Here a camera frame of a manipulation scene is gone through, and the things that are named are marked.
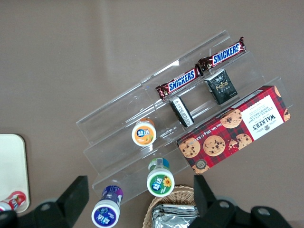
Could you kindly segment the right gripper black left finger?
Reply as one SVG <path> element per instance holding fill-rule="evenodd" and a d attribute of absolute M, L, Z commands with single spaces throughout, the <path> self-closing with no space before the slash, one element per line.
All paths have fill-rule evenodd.
<path fill-rule="evenodd" d="M 33 227 L 72 228 L 88 200 L 88 177 L 78 176 L 56 201 L 42 203 L 34 210 Z"/>

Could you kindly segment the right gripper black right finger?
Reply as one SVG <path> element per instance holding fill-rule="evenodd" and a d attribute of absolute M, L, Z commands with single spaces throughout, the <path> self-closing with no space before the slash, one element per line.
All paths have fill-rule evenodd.
<path fill-rule="evenodd" d="M 225 199 L 217 199 L 202 175 L 194 176 L 194 201 L 199 217 L 191 228 L 251 228 L 250 214 Z"/>

